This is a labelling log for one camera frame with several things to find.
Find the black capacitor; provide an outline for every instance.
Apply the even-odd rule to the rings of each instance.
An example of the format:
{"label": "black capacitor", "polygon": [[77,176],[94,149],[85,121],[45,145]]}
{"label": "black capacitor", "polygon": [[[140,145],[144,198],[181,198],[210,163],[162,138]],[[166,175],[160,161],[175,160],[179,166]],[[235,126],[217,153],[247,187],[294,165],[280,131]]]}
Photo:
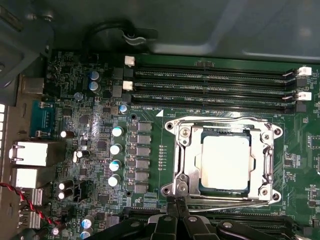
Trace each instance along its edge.
{"label": "black capacitor", "polygon": [[74,186],[74,181],[72,181],[71,179],[69,180],[66,180],[66,181],[63,181],[61,183],[59,183],[59,189],[60,190],[65,190],[65,189],[68,189],[68,188],[73,188]]}
{"label": "black capacitor", "polygon": [[72,196],[73,194],[74,194],[74,190],[72,188],[67,188],[66,190],[59,192],[58,198],[62,200]]}
{"label": "black capacitor", "polygon": [[76,136],[76,134],[73,131],[62,131],[60,133],[60,136],[64,139],[73,139]]}
{"label": "black capacitor", "polygon": [[81,158],[87,158],[90,156],[90,152],[88,150],[78,150],[76,151],[76,157],[81,159]]}

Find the ram slot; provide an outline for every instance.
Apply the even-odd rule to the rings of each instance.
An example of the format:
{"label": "ram slot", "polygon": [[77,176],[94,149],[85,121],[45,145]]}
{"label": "ram slot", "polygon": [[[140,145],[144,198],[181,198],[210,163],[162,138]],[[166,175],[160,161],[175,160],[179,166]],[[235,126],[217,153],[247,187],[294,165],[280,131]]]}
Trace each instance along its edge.
{"label": "ram slot", "polygon": [[134,94],[184,95],[185,97],[221,98],[235,100],[255,100],[277,103],[294,102],[295,92],[263,91],[259,89],[203,87],[189,85],[146,85],[134,84]]}
{"label": "ram slot", "polygon": [[143,66],[134,71],[134,82],[144,79],[149,82],[197,84],[211,82],[235,87],[257,87],[288,91],[295,88],[296,77],[289,73],[259,72],[234,69],[199,69],[183,66]]}
{"label": "ram slot", "polygon": [[292,114],[294,104],[274,102],[253,102],[241,101],[234,102],[230,99],[219,98],[194,98],[184,96],[163,96],[163,95],[138,95],[131,96],[131,105],[150,106],[177,109],[202,109],[214,111],[235,111],[235,112],[255,112],[255,113],[273,113],[273,114]]}

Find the screw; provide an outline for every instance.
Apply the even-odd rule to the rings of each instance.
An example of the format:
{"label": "screw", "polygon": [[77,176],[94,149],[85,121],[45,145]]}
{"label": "screw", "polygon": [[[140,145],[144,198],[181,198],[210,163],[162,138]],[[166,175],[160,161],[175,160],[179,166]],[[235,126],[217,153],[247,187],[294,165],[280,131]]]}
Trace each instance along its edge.
{"label": "screw", "polygon": [[163,220],[170,222],[172,220],[172,218],[170,216],[166,216]]}
{"label": "screw", "polygon": [[279,128],[274,130],[274,134],[275,135],[280,135],[280,133],[281,133],[281,130]]}
{"label": "screw", "polygon": [[191,216],[191,217],[188,218],[188,220],[190,222],[196,222],[198,219],[196,217],[194,217],[194,216]]}
{"label": "screw", "polygon": [[232,228],[233,227],[233,225],[230,223],[230,222],[224,222],[223,224],[222,224],[226,229],[230,229],[230,228]]}
{"label": "screw", "polygon": [[184,192],[184,191],[186,190],[186,188],[185,188],[185,186],[180,186],[180,187],[179,187],[179,190],[180,190],[181,192]]}
{"label": "screw", "polygon": [[135,228],[135,227],[138,227],[140,225],[139,222],[135,221],[134,223],[132,223],[130,226]]}

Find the screw hole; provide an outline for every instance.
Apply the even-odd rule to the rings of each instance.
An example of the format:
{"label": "screw hole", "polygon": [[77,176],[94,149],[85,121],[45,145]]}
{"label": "screw hole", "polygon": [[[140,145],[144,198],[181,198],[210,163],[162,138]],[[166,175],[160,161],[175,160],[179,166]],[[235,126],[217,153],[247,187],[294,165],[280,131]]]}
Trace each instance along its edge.
{"label": "screw hole", "polygon": [[273,198],[273,200],[277,201],[277,200],[279,200],[280,196],[279,196],[279,194],[275,193],[272,195],[272,198]]}
{"label": "screw hole", "polygon": [[168,195],[168,194],[170,193],[170,190],[169,190],[168,188],[165,188],[165,189],[163,190],[163,193],[164,193],[165,195]]}

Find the capacitor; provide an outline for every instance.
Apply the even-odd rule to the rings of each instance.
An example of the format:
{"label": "capacitor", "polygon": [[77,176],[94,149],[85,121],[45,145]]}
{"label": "capacitor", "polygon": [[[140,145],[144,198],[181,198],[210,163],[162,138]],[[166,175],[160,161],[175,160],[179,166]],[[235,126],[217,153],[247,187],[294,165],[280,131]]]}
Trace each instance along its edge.
{"label": "capacitor", "polygon": [[90,72],[89,78],[90,78],[92,81],[96,81],[97,83],[101,81],[100,73],[97,72],[97,71],[92,71],[92,72]]}
{"label": "capacitor", "polygon": [[122,114],[127,114],[127,113],[128,113],[128,107],[127,107],[127,105],[124,105],[124,104],[120,105],[120,106],[119,106],[119,111],[120,111],[120,113],[122,113]]}
{"label": "capacitor", "polygon": [[89,89],[94,92],[95,94],[97,94],[98,92],[100,92],[101,90],[101,86],[99,85],[99,83],[97,83],[96,81],[92,81],[89,84]]}
{"label": "capacitor", "polygon": [[77,101],[81,101],[82,99],[84,99],[84,95],[81,93],[81,92],[76,92],[74,95],[73,95],[74,99],[77,100]]}
{"label": "capacitor", "polygon": [[65,189],[71,188],[73,186],[74,186],[74,181],[69,179],[69,180],[61,182],[58,187],[60,190],[65,190]]}
{"label": "capacitor", "polygon": [[121,180],[121,177],[118,174],[113,174],[111,177],[108,179],[108,184],[110,187],[115,187],[119,184]]}
{"label": "capacitor", "polygon": [[81,158],[87,158],[90,156],[90,152],[88,150],[78,150],[76,151],[76,157],[81,159]]}
{"label": "capacitor", "polygon": [[112,172],[116,172],[121,168],[122,164],[119,160],[113,160],[112,162],[110,162],[109,164],[109,169]]}
{"label": "capacitor", "polygon": [[110,147],[110,153],[112,155],[117,155],[122,151],[122,146],[120,144],[115,144]]}
{"label": "capacitor", "polygon": [[124,133],[124,129],[120,126],[116,126],[112,129],[112,135],[114,137],[120,137]]}
{"label": "capacitor", "polygon": [[65,199],[67,197],[70,197],[74,194],[74,190],[72,188],[67,188],[66,190],[63,190],[62,192],[59,192],[58,198],[60,200]]}
{"label": "capacitor", "polygon": [[82,231],[82,233],[80,234],[80,238],[81,238],[82,240],[83,240],[83,239],[86,239],[86,238],[90,237],[93,232],[94,232],[94,230],[92,229],[92,227],[87,228],[87,229],[84,229],[84,230]]}
{"label": "capacitor", "polygon": [[76,136],[76,134],[74,131],[62,131],[60,133],[60,136],[64,139],[73,139]]}
{"label": "capacitor", "polygon": [[60,233],[62,230],[66,229],[66,228],[67,228],[67,224],[66,224],[66,223],[63,223],[63,224],[60,224],[60,225],[54,227],[54,228],[52,229],[51,233],[52,233],[52,235],[54,235],[54,236],[58,236],[59,233]]}
{"label": "capacitor", "polygon": [[92,225],[94,224],[94,217],[91,216],[91,215],[87,215],[84,217],[84,219],[82,220],[81,222],[81,226],[84,228],[84,229],[89,229],[92,227]]}

